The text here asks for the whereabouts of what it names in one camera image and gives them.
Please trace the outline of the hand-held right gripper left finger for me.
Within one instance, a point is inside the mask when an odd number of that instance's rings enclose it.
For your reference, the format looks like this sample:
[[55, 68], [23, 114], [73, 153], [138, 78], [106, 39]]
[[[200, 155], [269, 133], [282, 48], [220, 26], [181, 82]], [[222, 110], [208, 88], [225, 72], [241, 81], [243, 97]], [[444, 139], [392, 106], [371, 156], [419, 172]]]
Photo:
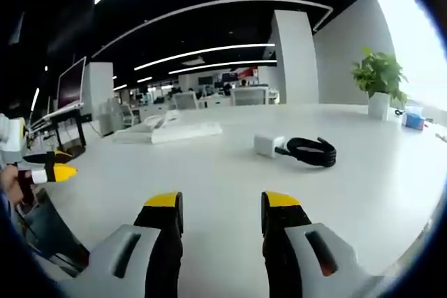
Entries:
[[122, 225], [89, 255], [88, 266], [60, 282], [65, 297], [177, 297], [183, 255], [179, 191], [148, 199], [131, 225]]

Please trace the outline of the person's left hand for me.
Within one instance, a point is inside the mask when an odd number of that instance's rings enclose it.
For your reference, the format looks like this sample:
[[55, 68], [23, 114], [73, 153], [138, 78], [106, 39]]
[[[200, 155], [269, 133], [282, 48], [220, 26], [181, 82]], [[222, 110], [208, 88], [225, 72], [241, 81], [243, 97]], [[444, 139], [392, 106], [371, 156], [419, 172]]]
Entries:
[[23, 192], [18, 181], [18, 169], [14, 165], [7, 165], [1, 171], [1, 190], [13, 205], [22, 201]]

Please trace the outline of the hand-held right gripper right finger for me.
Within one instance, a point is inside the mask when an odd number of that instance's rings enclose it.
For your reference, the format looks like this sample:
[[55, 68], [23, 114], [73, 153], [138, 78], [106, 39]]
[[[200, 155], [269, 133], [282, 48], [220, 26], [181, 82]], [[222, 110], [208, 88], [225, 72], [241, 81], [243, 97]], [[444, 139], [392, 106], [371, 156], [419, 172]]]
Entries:
[[261, 231], [270, 297], [366, 297], [383, 280], [359, 265], [350, 244], [312, 223], [290, 195], [262, 193]]

